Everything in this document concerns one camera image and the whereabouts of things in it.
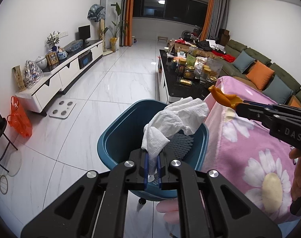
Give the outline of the person's right hand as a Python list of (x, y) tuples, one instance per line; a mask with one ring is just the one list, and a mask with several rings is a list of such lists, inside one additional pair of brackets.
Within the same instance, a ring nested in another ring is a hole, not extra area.
[(289, 158), (298, 159), (294, 172), (293, 183), (290, 190), (292, 200), (296, 201), (301, 197), (301, 151), (297, 148), (292, 149), (289, 153)]

